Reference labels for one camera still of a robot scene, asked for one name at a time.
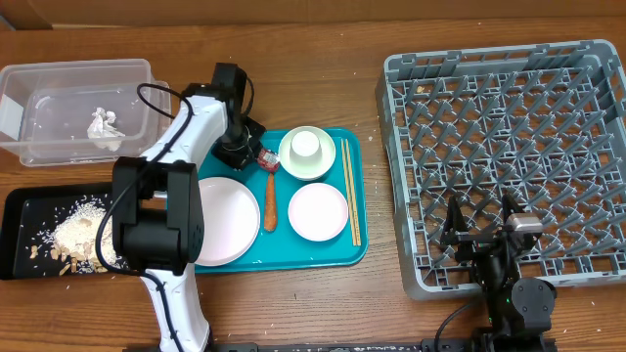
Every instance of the crumpled white paper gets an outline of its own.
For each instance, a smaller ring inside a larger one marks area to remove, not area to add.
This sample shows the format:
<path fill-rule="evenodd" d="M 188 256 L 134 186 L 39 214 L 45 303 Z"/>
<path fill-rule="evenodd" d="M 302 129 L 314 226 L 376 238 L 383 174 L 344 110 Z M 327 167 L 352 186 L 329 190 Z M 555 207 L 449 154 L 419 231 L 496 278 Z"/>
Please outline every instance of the crumpled white paper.
<path fill-rule="evenodd" d="M 87 137 L 89 139 L 126 136 L 112 126 L 116 119 L 115 112 L 97 108 L 96 112 L 91 115 L 95 118 L 93 122 L 91 122 L 91 125 L 89 125 L 89 128 L 87 128 Z M 121 146 L 121 141 L 94 142 L 94 144 L 100 149 L 108 149 L 111 152 L 115 152 Z"/>

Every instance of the pink plate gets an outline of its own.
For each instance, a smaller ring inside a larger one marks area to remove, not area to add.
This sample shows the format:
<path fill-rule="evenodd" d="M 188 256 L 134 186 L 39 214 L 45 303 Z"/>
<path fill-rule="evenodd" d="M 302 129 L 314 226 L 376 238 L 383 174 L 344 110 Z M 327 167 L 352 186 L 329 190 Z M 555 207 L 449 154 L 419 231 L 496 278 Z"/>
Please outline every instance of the pink plate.
<path fill-rule="evenodd" d="M 307 240 L 328 241 L 341 233 L 348 221 L 348 203 L 335 187 L 309 184 L 291 198 L 289 218 L 293 229 Z"/>
<path fill-rule="evenodd" d="M 204 242 L 196 264 L 218 266 L 232 262 L 252 246 L 261 225 L 261 212 L 252 192 L 225 177 L 200 180 Z"/>

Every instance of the gray basket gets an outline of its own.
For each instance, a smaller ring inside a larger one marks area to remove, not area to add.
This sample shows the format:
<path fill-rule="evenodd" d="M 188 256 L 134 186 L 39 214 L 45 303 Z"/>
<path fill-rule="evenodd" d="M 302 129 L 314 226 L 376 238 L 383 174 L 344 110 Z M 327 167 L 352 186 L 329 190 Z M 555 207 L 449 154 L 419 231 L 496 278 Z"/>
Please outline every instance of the gray basket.
<path fill-rule="evenodd" d="M 415 299 L 477 293 L 439 242 L 456 195 L 474 233 L 503 193 L 544 237 L 516 265 L 555 286 L 626 279 L 624 70 L 607 41 L 393 55 L 376 89 L 402 282 Z"/>

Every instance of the black tray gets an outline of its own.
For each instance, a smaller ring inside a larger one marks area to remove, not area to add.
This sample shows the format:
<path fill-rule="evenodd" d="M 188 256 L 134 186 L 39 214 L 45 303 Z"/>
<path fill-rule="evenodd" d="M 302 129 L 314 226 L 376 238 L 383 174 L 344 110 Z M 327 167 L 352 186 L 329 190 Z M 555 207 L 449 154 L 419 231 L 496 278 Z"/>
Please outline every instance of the black tray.
<path fill-rule="evenodd" d="M 68 257 L 66 262 L 62 262 L 53 260 L 50 255 L 45 256 L 44 252 L 52 249 L 52 245 L 44 243 L 37 233 L 45 229 L 54 231 L 55 220 L 62 223 L 69 209 L 77 201 L 85 201 L 85 197 L 100 198 L 105 209 L 109 209 L 111 193 L 111 182 L 23 188 L 10 192 L 5 201 L 0 230 L 0 280 L 58 277 L 71 259 Z M 41 248 L 39 254 L 30 259 L 33 245 L 41 245 Z M 64 275 L 76 274 L 67 270 Z"/>

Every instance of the wooden table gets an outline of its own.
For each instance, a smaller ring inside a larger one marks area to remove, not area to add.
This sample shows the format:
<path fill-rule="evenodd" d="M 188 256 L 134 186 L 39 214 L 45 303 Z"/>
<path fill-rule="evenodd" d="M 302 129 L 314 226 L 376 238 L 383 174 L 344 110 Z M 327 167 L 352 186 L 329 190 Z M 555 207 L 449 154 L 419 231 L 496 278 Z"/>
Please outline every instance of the wooden table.
<path fill-rule="evenodd" d="M 389 170 L 374 87 L 382 62 L 404 52 L 603 38 L 626 57 L 626 19 L 517 19 L 1 32 L 0 66 L 144 58 L 181 90 L 216 62 L 254 80 L 252 117 L 269 128 L 341 126 L 361 141 L 370 248 L 351 268 L 198 277 L 218 342 L 419 341 L 462 300 L 418 302 L 402 289 Z M 110 164 L 25 168 L 2 153 L 0 198 L 17 187 L 111 178 Z M 559 290 L 550 337 L 561 351 L 616 351 L 626 342 L 626 286 Z M 484 308 L 449 325 L 467 336 Z M 153 306 L 135 278 L 101 275 L 0 283 L 0 350 L 110 351 L 157 344 Z"/>

